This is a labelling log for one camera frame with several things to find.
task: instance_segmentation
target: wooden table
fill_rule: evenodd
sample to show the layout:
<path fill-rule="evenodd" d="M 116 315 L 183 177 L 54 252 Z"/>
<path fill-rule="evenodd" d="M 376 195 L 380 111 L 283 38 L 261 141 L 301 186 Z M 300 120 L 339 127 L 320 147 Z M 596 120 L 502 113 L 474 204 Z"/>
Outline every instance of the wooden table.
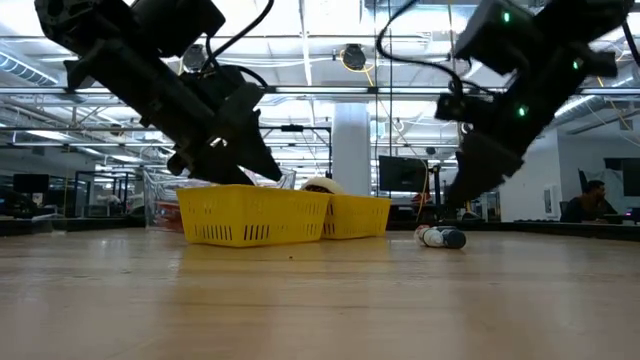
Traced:
<path fill-rule="evenodd" d="M 640 245 L 410 233 L 253 249 L 117 230 L 0 239 L 0 358 L 637 359 Z"/>

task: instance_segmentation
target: bottle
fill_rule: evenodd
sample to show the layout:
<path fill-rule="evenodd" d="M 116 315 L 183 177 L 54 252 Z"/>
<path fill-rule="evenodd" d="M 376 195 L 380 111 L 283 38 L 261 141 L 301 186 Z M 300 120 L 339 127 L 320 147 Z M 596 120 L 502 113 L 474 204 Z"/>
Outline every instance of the bottle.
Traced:
<path fill-rule="evenodd" d="M 420 246 L 462 249 L 467 243 L 464 233 L 453 226 L 420 225 L 413 233 L 414 240 Z"/>

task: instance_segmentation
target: ceiling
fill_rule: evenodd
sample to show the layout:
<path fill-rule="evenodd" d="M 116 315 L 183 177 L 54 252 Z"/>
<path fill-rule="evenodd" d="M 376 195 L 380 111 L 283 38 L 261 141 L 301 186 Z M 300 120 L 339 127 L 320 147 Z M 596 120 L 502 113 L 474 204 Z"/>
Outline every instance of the ceiling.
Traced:
<path fill-rule="evenodd" d="M 367 87 L 445 87 L 449 81 L 446 74 L 428 68 L 391 63 L 375 59 L 374 42 L 376 29 L 380 29 L 387 21 L 389 11 L 393 12 L 403 1 L 391 1 L 391 10 L 386 6 L 387 0 L 378 1 L 378 13 L 373 14 L 371 7 L 374 0 L 277 0 L 267 18 L 247 37 L 231 46 L 219 60 L 223 63 L 244 65 L 259 73 L 270 84 L 275 86 L 354 86 Z M 486 87 L 501 87 L 507 78 L 498 76 L 480 63 L 457 61 L 446 62 L 446 54 L 451 48 L 451 35 L 454 38 L 461 32 L 475 9 L 476 1 L 456 1 L 451 6 L 451 23 L 446 1 L 425 1 L 429 5 L 420 5 L 407 13 L 392 26 L 392 38 L 385 41 L 385 46 L 394 54 L 401 56 L 424 57 L 431 61 L 440 61 L 455 70 L 465 79 Z M 266 0 L 217 0 L 216 6 L 227 19 L 218 36 L 212 41 L 217 48 L 250 23 L 263 9 Z M 637 14 L 629 18 L 632 32 L 640 33 L 640 19 Z M 361 44 L 371 68 L 369 77 L 364 72 L 352 72 L 340 61 L 340 52 L 346 44 Z M 626 42 L 620 29 L 605 35 L 592 44 L 597 49 L 609 49 L 618 55 L 621 75 L 614 80 L 606 80 L 605 87 L 639 86 L 640 82 L 633 70 Z M 74 55 L 66 49 L 43 37 L 33 2 L 27 0 L 0 1 L 0 55 L 5 55 L 20 62 L 29 69 L 51 79 L 56 86 L 64 86 L 66 79 L 63 60 L 73 59 Z M 180 59 L 169 59 L 169 66 L 178 69 Z M 589 86 L 599 86 L 596 79 L 590 79 Z M 25 81 L 6 71 L 0 71 L 0 87 L 31 87 L 33 82 Z M 87 96 L 82 104 L 74 103 L 60 96 L 42 94 L 2 95 L 0 93 L 0 123 L 6 126 L 21 127 L 72 127 L 82 131 L 68 132 L 78 143 L 106 144 L 143 144 L 129 148 L 107 146 L 86 146 L 87 156 L 103 157 L 117 154 L 138 157 L 146 163 L 161 165 L 167 157 L 165 148 L 159 145 L 147 146 L 147 143 L 168 142 L 161 134 L 155 132 L 125 132 L 123 135 L 105 131 L 115 124 L 127 128 L 139 127 L 139 116 L 125 107 L 109 94 Z M 414 151 L 424 156 L 426 146 L 439 146 L 438 154 L 432 160 L 447 161 L 447 167 L 455 167 L 452 154 L 457 143 L 456 125 L 433 118 L 435 97 L 404 97 L 392 102 L 378 102 L 371 96 L 349 97 L 336 95 L 323 96 L 265 96 L 260 108 L 261 125 L 280 126 L 284 124 L 301 124 L 330 127 L 334 117 L 334 104 L 343 101 L 367 102 L 371 114 L 372 133 L 377 132 L 377 154 L 393 153 L 400 156 L 414 156 Z M 558 114 L 557 124 L 553 127 L 562 133 L 573 136 L 590 137 L 638 137 L 637 127 L 633 130 L 620 130 L 620 124 L 612 120 L 619 111 L 625 119 L 633 121 L 638 113 L 635 108 L 629 110 L 633 99 L 610 98 L 604 101 L 601 97 L 585 100 L 576 98 L 565 105 Z M 378 107 L 378 117 L 374 115 Z M 17 116 L 16 109 L 21 110 Z M 393 112 L 395 126 L 390 129 L 386 111 Z M 395 146 L 403 144 L 402 134 L 415 147 Z M 20 141 L 56 142 L 53 138 L 23 133 Z M 301 173 L 313 176 L 324 171 L 326 163 L 318 159 L 328 159 L 328 149 L 323 146 L 327 141 L 325 134 L 305 132 L 301 134 L 271 131 L 267 142 L 299 143 L 295 148 L 274 148 L 276 158 L 291 159 L 283 161 L 283 166 L 299 169 Z M 395 147 L 389 148 L 380 144 Z M 129 164 L 116 158 L 109 158 L 117 164 Z"/>

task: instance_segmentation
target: person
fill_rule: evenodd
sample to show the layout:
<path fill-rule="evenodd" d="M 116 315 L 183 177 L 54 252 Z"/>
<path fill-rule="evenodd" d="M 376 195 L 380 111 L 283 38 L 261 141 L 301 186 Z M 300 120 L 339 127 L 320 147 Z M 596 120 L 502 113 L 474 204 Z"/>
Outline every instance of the person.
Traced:
<path fill-rule="evenodd" d="M 607 224 L 603 215 L 615 215 L 616 211 L 605 199 L 604 182 L 592 180 L 587 183 L 584 193 L 571 199 L 560 217 L 560 222 Z"/>

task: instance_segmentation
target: yellow basket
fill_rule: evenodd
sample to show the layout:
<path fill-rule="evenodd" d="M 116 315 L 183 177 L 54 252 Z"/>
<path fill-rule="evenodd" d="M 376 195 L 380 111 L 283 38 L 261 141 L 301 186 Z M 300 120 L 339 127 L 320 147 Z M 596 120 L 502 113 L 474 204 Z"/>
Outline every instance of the yellow basket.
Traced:
<path fill-rule="evenodd" d="M 354 239 L 382 236 L 387 229 L 391 199 L 332 195 L 322 238 Z"/>
<path fill-rule="evenodd" d="M 177 191 L 190 243 L 247 247 L 320 240 L 330 195 L 245 185 Z"/>

